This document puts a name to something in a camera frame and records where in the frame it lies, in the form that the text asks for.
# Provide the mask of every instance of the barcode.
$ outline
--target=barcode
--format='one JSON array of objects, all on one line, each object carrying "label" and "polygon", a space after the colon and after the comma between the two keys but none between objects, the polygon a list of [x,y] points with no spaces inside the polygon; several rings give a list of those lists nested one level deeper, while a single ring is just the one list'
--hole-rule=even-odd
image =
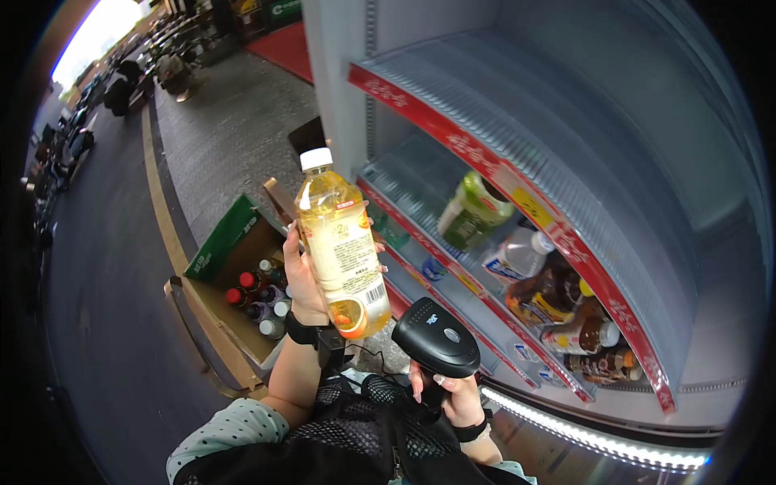
[{"label": "barcode", "polygon": [[371,289],[366,292],[366,302],[375,303],[378,299],[382,298],[386,294],[385,286],[380,285],[375,289]]}]

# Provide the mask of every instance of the asphalt road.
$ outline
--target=asphalt road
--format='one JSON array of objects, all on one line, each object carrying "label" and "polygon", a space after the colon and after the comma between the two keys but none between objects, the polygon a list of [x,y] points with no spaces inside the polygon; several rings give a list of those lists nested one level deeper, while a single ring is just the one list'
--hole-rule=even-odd
[{"label": "asphalt road", "polygon": [[151,205],[140,114],[96,111],[96,145],[54,214],[51,358],[106,479],[167,483],[169,453],[228,400],[199,374],[165,302],[173,270]]}]

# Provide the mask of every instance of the bracelet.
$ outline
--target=bracelet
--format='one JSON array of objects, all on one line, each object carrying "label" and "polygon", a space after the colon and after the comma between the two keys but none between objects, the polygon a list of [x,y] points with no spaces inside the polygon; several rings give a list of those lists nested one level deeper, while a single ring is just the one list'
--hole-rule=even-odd
[{"label": "bracelet", "polygon": [[470,442],[461,442],[461,446],[471,445],[473,443],[480,442],[485,438],[489,438],[489,437],[490,437],[490,423],[487,423],[485,424],[485,429],[483,429],[483,432],[477,435],[477,437]]}]

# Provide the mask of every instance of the black handheld scanner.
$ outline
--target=black handheld scanner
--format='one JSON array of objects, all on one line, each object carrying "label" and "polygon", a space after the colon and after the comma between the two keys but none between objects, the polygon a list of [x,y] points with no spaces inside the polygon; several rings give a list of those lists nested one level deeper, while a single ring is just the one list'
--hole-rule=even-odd
[{"label": "black handheld scanner", "polygon": [[461,379],[480,368],[480,348],[471,332],[431,298],[424,296],[404,312],[391,339],[423,370],[423,403],[437,410],[448,391],[434,374]]}]

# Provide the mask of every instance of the green sign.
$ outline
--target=green sign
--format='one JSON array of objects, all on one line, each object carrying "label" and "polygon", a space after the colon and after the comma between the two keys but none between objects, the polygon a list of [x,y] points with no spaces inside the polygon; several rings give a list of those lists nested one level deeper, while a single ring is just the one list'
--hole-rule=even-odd
[{"label": "green sign", "polygon": [[270,20],[281,19],[298,12],[302,12],[302,0],[285,0],[269,6]]},{"label": "green sign", "polygon": [[237,247],[245,234],[262,217],[254,211],[256,206],[258,204],[255,200],[241,194],[218,221],[183,275],[199,281],[212,281],[227,261],[232,249]]}]

